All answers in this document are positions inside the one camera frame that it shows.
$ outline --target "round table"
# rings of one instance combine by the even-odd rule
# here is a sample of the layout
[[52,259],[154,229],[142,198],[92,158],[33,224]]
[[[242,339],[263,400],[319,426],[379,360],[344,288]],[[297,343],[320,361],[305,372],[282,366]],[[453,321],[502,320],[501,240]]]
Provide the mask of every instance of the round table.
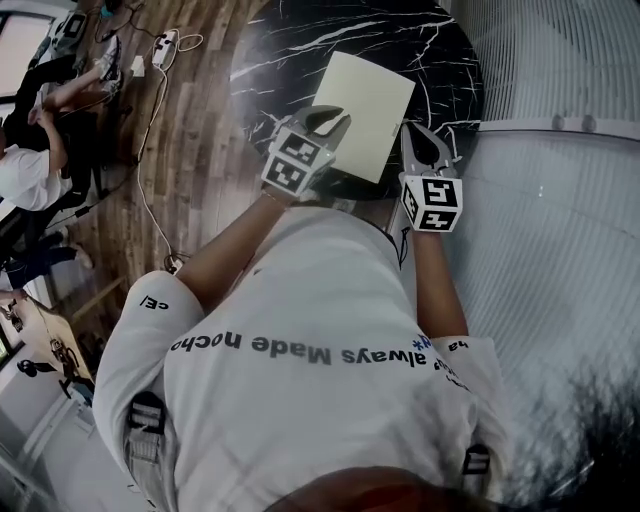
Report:
[[[454,162],[464,156],[460,135],[477,130],[484,104],[480,65],[462,29],[430,0],[268,2],[244,28],[230,76],[238,122],[261,155],[289,116],[312,105],[333,51],[415,82],[405,119],[437,133]],[[396,197],[401,166],[398,137],[380,183],[332,169],[320,191],[348,199]]]

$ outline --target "wooden floor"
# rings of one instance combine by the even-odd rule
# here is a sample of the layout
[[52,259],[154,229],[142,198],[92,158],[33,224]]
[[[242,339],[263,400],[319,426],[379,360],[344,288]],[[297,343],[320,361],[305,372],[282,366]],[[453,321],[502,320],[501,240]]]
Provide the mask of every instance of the wooden floor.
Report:
[[[181,35],[199,33],[199,48],[177,55],[169,72],[169,86],[158,118],[151,129],[141,165],[141,183],[148,203],[172,247],[193,254],[228,226],[260,191],[261,157],[246,142],[234,121],[229,95],[229,70],[234,49],[246,22],[264,0],[157,0],[136,15],[139,27],[153,34],[178,28]],[[83,3],[88,11],[102,2]],[[122,25],[125,10],[100,33]],[[106,44],[93,41],[96,16],[83,47],[98,57]],[[118,32],[123,43],[122,69],[136,55],[149,56],[154,38],[126,26]],[[146,76],[130,79],[127,73],[119,107],[131,105],[133,113],[116,130],[117,152],[130,159],[142,143],[150,121],[161,75],[150,66]],[[108,144],[108,135],[104,143]],[[103,178],[116,186],[126,169],[113,169]],[[359,205],[365,217],[384,223],[391,204]],[[120,275],[133,283],[145,273],[164,268],[168,248],[145,210],[136,176],[71,227],[72,236],[94,257],[102,282]],[[103,311],[103,322],[117,319],[124,294]]]

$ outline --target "white cable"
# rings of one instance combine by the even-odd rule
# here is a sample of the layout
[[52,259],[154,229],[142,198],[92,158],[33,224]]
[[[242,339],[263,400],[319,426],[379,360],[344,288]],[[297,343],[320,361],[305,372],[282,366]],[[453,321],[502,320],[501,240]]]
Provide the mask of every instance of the white cable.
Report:
[[[158,229],[158,231],[159,231],[160,235],[162,236],[162,239],[164,240],[165,244],[169,248],[169,256],[172,256],[173,255],[173,247],[171,247],[171,243],[169,242],[169,239],[164,234],[164,231],[160,227],[160,224],[158,223],[158,220],[156,219],[156,216],[151,211],[151,208],[149,207],[149,203],[147,203],[147,197],[146,197],[146,195],[144,193],[144,189],[142,188],[142,181],[141,181],[142,153],[144,152],[144,148],[147,145],[147,140],[149,138],[149,133],[151,132],[151,127],[153,126],[153,123],[155,123],[155,121],[156,121],[156,119],[158,117],[158,113],[160,112],[160,108],[162,107],[162,103],[164,102],[165,96],[167,94],[167,89],[169,88],[169,77],[167,76],[167,72],[171,69],[171,66],[173,66],[173,63],[175,62],[176,56],[178,55],[178,53],[185,53],[185,52],[190,52],[191,50],[195,50],[196,48],[198,48],[204,42],[204,36],[202,36],[201,34],[189,34],[187,36],[180,37],[180,31],[177,28],[172,28],[170,30],[167,30],[167,32],[175,32],[176,35],[178,36],[178,39],[177,39],[177,42],[176,42],[176,45],[175,45],[175,51],[171,55],[171,60],[169,61],[169,64],[167,66],[165,66],[165,67],[162,67],[161,65],[153,64],[153,67],[156,68],[158,71],[160,71],[160,73],[162,73],[162,82],[160,82],[160,87],[162,87],[162,94],[160,95],[160,100],[158,101],[158,105],[156,106],[156,109],[155,109],[155,111],[153,112],[153,114],[151,116],[151,121],[149,122],[149,126],[147,127],[147,131],[145,132],[144,137],[142,139],[142,144],[140,145],[140,150],[138,151],[138,169],[137,169],[137,174],[138,174],[138,188],[140,189],[140,194],[142,196],[142,202],[144,204],[144,207],[146,208],[147,212],[149,213],[149,216],[151,217],[151,220],[153,221],[153,223],[155,224],[156,228]],[[191,37],[199,37],[200,41],[196,45],[192,46],[191,48],[187,48],[185,50],[180,48],[180,43],[182,41],[184,41],[185,39],[189,39]],[[153,42],[152,48],[155,47],[156,43],[158,42],[158,39],[159,38],[155,39],[155,41]]]

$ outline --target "white cardboard sheet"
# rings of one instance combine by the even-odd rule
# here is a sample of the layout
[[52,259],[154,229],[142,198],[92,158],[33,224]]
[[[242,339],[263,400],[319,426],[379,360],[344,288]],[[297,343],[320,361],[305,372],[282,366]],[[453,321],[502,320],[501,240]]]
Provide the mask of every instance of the white cardboard sheet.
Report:
[[[342,107],[351,115],[351,127],[333,167],[378,183],[414,87],[414,82],[393,71],[334,52],[313,101]],[[328,131],[327,125],[318,132]]]

